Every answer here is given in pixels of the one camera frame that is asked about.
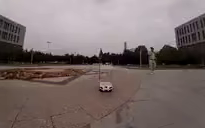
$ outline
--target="street lamp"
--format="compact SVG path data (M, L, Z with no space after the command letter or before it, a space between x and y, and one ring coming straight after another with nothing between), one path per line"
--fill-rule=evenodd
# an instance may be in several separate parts
M48 52L50 53L50 51L49 51L49 48L50 48L50 44L51 44L52 42L47 42L47 44L48 44Z

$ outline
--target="road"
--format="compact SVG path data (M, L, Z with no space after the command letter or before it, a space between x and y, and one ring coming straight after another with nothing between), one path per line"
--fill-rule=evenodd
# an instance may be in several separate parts
M91 128L205 128L205 70L164 70L141 76L132 100Z

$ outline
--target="window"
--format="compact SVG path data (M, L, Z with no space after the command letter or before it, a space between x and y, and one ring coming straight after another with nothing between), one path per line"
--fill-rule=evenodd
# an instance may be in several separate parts
M204 23L204 26L205 26L205 18L203 18L203 23Z
M200 20L200 23L201 23L201 28L203 28L204 26L203 26L203 22L202 22L202 20Z
M188 43L188 37L185 36L185 43L187 44Z
M0 31L0 38L1 38L2 32Z
M181 35L183 34L182 28L180 29L180 33L181 33Z
M190 32L192 32L192 25L190 24Z
M12 25L12 32L14 32L14 25Z
M16 42L16 35L13 36L13 42Z
M17 33L18 27L16 26L15 33Z
M2 39L5 39L5 32L2 32Z
M187 26L187 31L188 31L188 33L190 32L190 31L189 31L189 26Z
M185 39L184 39L184 37L183 37L183 44L185 44Z
M184 34L186 34L186 27L184 27Z
M195 22L197 29L199 29L198 21Z
M198 40L201 40L200 32L198 32Z
M3 28L6 30L6 21L4 21Z
M8 38L8 33L5 32L5 40L7 40L7 38Z
M203 40L205 39L205 31L202 30L202 37L203 37Z
M17 36L16 42L18 43L18 42L19 42L19 40L20 40L20 37L19 37L19 36Z
M192 33L191 34L191 39L192 39L192 42L196 42L197 41L196 33Z
M191 43L191 36L188 35L188 42Z
M10 41L13 41L13 34L11 34Z
M192 25L193 25L193 30L195 31L195 22Z
M0 19L0 28L2 27L2 25L3 25L3 20Z
M18 29L18 34L20 34L20 28Z

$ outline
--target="gray sky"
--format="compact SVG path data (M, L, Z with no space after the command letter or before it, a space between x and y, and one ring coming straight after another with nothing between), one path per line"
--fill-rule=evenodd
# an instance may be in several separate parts
M174 43L174 28L205 12L205 0L0 0L0 14L27 27L24 48L98 54Z

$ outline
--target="car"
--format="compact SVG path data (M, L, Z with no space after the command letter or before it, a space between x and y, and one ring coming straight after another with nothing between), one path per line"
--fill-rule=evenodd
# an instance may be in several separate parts
M113 91L113 85L111 82L100 82L99 91L101 92L112 92Z

